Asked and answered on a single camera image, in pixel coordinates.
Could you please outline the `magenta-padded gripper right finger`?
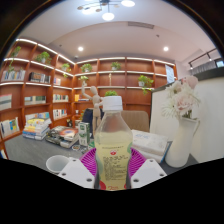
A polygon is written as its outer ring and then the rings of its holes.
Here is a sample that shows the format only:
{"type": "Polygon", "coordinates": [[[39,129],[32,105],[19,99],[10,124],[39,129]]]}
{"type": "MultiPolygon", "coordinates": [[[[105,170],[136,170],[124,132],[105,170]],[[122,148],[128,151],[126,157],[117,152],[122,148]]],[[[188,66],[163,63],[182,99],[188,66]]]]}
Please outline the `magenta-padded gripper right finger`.
{"type": "Polygon", "coordinates": [[[128,165],[130,187],[141,188],[166,176],[165,171],[154,159],[146,159],[138,150],[131,149],[128,165]]]}

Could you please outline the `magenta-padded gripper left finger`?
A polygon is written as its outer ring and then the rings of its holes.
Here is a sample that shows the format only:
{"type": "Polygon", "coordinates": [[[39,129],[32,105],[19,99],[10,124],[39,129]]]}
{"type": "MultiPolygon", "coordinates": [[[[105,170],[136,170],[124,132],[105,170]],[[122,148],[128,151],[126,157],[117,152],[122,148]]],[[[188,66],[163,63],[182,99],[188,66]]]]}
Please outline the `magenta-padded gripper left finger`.
{"type": "Polygon", "coordinates": [[[80,159],[72,158],[59,173],[59,177],[84,188],[93,189],[97,176],[96,149],[86,152],[80,159]]]}

